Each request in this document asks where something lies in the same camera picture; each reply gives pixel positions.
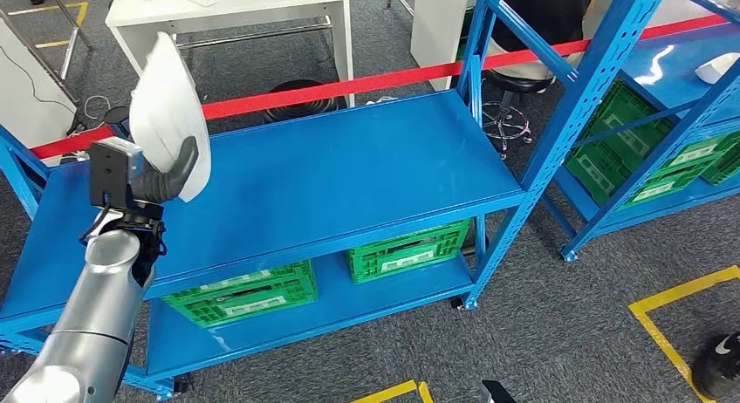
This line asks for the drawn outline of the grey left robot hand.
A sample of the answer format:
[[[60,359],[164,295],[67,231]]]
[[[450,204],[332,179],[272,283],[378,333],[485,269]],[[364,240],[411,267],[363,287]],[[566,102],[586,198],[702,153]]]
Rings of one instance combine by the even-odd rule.
[[[168,172],[148,170],[130,183],[134,199],[163,203],[177,197],[192,173],[198,156],[195,136],[185,138]]]

